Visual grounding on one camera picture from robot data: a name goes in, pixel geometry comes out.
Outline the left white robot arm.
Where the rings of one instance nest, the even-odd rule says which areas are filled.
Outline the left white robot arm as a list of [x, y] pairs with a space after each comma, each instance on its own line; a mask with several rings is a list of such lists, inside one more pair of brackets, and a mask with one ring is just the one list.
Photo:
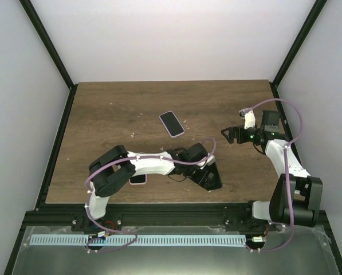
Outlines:
[[214, 153], [208, 152], [202, 143], [188, 149], [179, 147], [158, 154], [131, 152], [118, 145], [89, 165], [85, 185], [90, 197], [85, 204], [88, 211], [84, 218], [85, 226], [91, 231], [99, 231], [104, 226], [109, 198], [131, 178], [152, 174], [182, 175], [206, 191], [222, 187]]

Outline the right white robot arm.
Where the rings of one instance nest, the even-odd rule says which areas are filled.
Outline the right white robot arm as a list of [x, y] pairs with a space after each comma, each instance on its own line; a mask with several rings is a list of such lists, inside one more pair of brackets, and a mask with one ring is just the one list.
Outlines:
[[261, 147], [278, 176], [278, 182], [270, 201], [255, 201], [251, 211], [242, 216], [245, 229], [254, 231], [262, 220], [314, 227], [319, 219], [323, 183], [300, 164], [294, 154], [289, 138], [280, 131], [280, 113], [264, 110], [261, 124], [255, 122], [252, 110], [239, 112], [244, 124], [221, 131], [232, 144], [251, 143]]

